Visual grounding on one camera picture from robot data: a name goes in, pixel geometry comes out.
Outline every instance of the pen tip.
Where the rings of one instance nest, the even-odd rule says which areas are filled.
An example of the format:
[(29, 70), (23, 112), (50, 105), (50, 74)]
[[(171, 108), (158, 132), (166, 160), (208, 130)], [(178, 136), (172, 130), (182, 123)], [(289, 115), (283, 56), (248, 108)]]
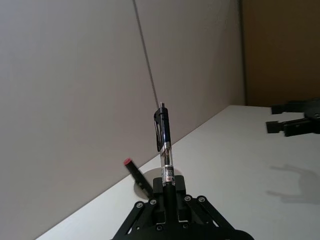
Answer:
[(123, 164), (127, 165), (128, 163), (130, 163), (132, 161), (132, 159), (129, 157), (126, 160), (124, 160)]

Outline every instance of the white table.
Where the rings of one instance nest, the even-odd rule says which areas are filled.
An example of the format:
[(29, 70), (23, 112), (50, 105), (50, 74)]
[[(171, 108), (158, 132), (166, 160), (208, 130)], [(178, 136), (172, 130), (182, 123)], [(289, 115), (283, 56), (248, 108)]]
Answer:
[[(227, 107), (173, 145), (187, 193), (205, 195), (236, 229), (256, 240), (319, 239), (320, 135), (284, 137), (265, 128), (266, 121), (300, 117), (271, 115), (264, 107)], [(159, 166), (157, 156), (140, 169)], [(124, 178), (38, 240), (112, 239), (141, 200), (133, 182)]]

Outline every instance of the black marker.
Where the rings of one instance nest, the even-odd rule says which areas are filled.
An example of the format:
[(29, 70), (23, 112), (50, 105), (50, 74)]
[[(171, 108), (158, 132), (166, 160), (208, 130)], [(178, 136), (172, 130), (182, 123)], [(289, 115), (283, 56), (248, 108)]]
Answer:
[(143, 174), (139, 171), (135, 163), (132, 161), (131, 158), (127, 158), (123, 164), (129, 170), (132, 177), (134, 178), (136, 184), (141, 188), (144, 194), (151, 199), (153, 197), (153, 189)]

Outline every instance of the black pen clip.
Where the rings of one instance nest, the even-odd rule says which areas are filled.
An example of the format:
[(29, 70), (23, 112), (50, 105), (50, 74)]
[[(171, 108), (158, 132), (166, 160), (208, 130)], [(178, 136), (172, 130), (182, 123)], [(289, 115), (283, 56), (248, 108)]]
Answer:
[(163, 142), (161, 141), (162, 128), (161, 128), (161, 118), (159, 113), (160, 108), (154, 113), (153, 120), (154, 120), (154, 128), (155, 128), (155, 137), (156, 137), (156, 149), (160, 152)]
[(168, 109), (165, 108), (164, 103), (160, 104), (160, 107), (153, 115), (153, 119), (156, 134), (156, 148), (158, 152), (160, 152), (166, 142), (171, 142)]

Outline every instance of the screw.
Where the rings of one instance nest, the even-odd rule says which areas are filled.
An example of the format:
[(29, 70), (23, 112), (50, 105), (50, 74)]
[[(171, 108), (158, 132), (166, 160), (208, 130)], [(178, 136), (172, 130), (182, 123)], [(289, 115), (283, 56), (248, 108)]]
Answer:
[(191, 200), (191, 197), (190, 196), (185, 196), (184, 200), (189, 202)]
[(159, 231), (159, 232), (162, 231), (163, 229), (164, 228), (162, 227), (162, 225), (157, 225), (156, 226), (156, 230)]
[(151, 205), (155, 205), (157, 203), (157, 200), (155, 200), (155, 199), (152, 199), (151, 201), (150, 201), (150, 204)]
[(198, 199), (198, 201), (199, 201), (200, 203), (203, 203), (205, 200), (206, 200), (206, 199), (205, 199), (203, 196), (199, 197), (199, 199)]
[(144, 204), (143, 204), (142, 202), (138, 202), (135, 206), (136, 206), (138, 209), (140, 209), (140, 208), (142, 208), (143, 205), (144, 205)]

